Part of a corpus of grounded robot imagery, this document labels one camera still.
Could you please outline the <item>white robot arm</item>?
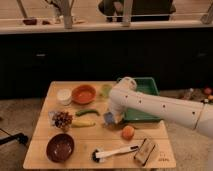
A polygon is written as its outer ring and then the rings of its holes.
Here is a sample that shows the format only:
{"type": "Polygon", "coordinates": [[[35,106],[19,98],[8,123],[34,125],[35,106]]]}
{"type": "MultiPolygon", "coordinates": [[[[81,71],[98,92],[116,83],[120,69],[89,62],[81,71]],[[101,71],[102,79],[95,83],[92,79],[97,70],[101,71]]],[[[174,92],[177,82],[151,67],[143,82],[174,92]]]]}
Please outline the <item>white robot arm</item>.
{"type": "Polygon", "coordinates": [[[108,110],[113,123],[122,119],[127,108],[173,121],[213,139],[213,105],[149,95],[136,90],[131,77],[122,78],[109,92],[108,110]]]}

